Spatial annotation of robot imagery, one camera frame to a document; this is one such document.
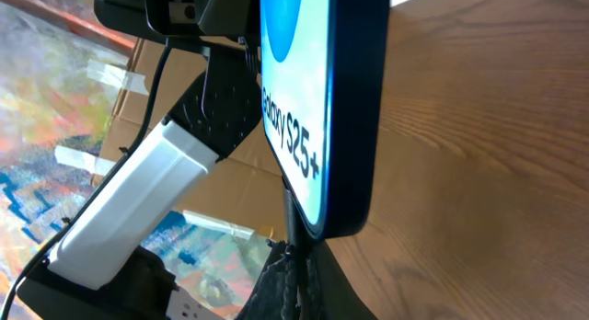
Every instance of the black cable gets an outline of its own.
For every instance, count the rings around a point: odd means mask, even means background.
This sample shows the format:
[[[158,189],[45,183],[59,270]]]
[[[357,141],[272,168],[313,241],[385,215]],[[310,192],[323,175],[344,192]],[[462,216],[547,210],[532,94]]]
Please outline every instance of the black cable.
[[[151,120],[154,105],[156,104],[156,94],[157,88],[159,87],[159,80],[161,79],[162,73],[164,71],[164,65],[166,64],[167,57],[169,56],[171,50],[172,49],[169,46],[168,40],[166,39],[166,48],[164,49],[164,52],[162,53],[162,56],[161,58],[159,58],[159,62],[157,63],[156,73],[154,74],[154,81],[151,85],[151,90],[149,91],[149,98],[147,99],[147,107],[145,108],[144,120],[141,124],[139,132],[137,133],[137,136],[135,137],[135,140],[129,147],[129,150],[122,155],[121,159],[119,159],[117,164],[115,164],[115,166],[110,170],[110,172],[104,177],[102,183],[100,183],[96,190],[94,190],[90,197],[88,197],[84,204],[82,204],[82,207],[80,207],[80,210],[77,212],[74,219],[72,219],[70,223],[64,226],[64,228],[61,231],[59,231],[56,235],[54,235],[49,241],[47,241],[47,243],[45,243],[45,245],[35,254],[35,256],[33,256],[33,258],[29,260],[29,262],[22,269],[20,274],[18,274],[17,278],[10,286],[10,290],[8,291],[6,299],[4,300],[4,303],[2,305],[2,316],[0,316],[0,320],[8,320],[8,315],[10,314],[10,307],[12,306],[12,303],[14,302],[14,299],[17,295],[18,284],[20,284],[20,282],[23,281],[23,279],[25,279],[27,275],[36,266],[40,264],[40,262],[45,258],[47,252],[55,244],[57,244],[65,236],[67,232],[69,232],[72,226],[74,226],[75,222],[80,218],[80,216],[82,216],[82,214],[86,211],[86,209],[92,203],[92,201],[94,201],[94,199],[97,197],[100,191],[104,189],[104,187],[110,182],[112,177],[114,177],[114,175],[119,171],[119,169],[121,169],[121,167],[124,165],[127,159],[129,159],[133,152],[137,150],[137,148],[139,147],[139,144],[147,134],[147,129],[149,128],[149,121]]]

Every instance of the paint-splattered surface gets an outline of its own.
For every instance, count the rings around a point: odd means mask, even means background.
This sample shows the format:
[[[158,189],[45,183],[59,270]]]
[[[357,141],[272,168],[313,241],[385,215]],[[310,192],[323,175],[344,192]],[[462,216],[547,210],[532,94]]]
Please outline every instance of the paint-splattered surface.
[[[0,4],[0,302],[42,241],[92,192],[90,175],[55,161],[56,145],[98,154],[119,92],[87,78],[88,62],[127,58]],[[180,285],[223,317],[248,298],[269,253],[171,212],[143,242]],[[35,319],[22,303],[11,319]]]

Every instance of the tape strip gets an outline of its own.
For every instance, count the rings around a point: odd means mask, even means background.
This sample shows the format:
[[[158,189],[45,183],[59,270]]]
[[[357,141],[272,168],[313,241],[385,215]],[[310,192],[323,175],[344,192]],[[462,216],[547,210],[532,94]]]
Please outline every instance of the tape strip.
[[[115,162],[96,157],[83,151],[57,145],[55,147],[55,159],[59,164],[84,169],[90,174],[107,175]]]
[[[142,95],[149,95],[145,88],[145,75],[125,71],[122,68],[90,59],[87,77],[105,85],[116,86]]]
[[[211,229],[217,232],[231,234],[235,237],[249,240],[254,235],[254,230],[237,224],[228,223],[223,220],[211,218],[193,211],[182,211],[187,223],[192,223],[202,228]]]

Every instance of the cardboard box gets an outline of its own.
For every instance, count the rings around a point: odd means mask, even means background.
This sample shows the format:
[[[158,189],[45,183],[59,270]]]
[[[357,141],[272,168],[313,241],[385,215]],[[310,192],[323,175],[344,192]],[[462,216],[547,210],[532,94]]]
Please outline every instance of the cardboard box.
[[[149,89],[164,46],[140,40],[130,70],[145,76]],[[150,129],[172,108],[207,62],[195,53],[172,50],[157,90]],[[100,157],[116,161],[119,147],[129,146],[143,120],[147,96],[122,90],[113,110],[110,129]],[[194,211],[228,223],[253,229],[273,239],[286,236],[282,173],[263,132],[262,123],[229,158],[220,162],[205,180],[189,191],[176,211]],[[94,178],[98,184],[100,177]]]

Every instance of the wooden table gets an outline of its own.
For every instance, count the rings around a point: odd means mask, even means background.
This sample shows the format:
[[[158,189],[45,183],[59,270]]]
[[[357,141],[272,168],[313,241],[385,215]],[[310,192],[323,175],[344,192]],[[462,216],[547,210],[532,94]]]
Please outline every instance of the wooden table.
[[[396,6],[380,122],[329,243],[379,318],[589,318],[589,0]]]

